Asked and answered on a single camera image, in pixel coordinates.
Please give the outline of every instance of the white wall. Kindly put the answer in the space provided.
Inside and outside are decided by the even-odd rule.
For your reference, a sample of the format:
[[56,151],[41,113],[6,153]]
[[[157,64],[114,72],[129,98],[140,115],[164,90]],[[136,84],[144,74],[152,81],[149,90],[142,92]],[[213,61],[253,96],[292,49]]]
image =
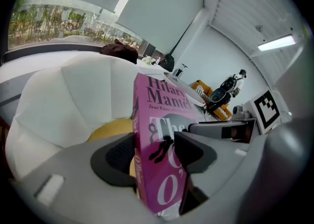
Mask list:
[[191,84],[200,79],[213,90],[217,89],[227,76],[245,69],[248,77],[245,78],[240,94],[230,101],[229,110],[247,102],[268,87],[247,55],[213,28],[206,27],[198,38],[193,40],[176,63],[176,68],[181,66],[181,63],[188,66],[181,77],[182,81]]

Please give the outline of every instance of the pink book cover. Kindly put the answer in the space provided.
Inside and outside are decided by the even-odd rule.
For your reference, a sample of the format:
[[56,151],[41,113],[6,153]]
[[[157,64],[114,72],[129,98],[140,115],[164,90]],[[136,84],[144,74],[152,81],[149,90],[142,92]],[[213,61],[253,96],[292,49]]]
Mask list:
[[134,81],[133,131],[139,196],[153,213],[178,205],[186,172],[174,152],[174,132],[195,123],[182,89],[138,74]]

